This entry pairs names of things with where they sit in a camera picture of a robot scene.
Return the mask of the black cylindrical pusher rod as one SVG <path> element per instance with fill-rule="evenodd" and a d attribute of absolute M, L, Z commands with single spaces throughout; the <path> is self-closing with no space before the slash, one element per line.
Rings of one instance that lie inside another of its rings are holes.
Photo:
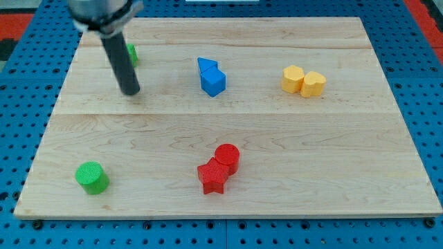
<path fill-rule="evenodd" d="M 113 69 L 120 91 L 124 95 L 136 95 L 140 85 L 122 33 L 101 39 L 103 48 Z"/>

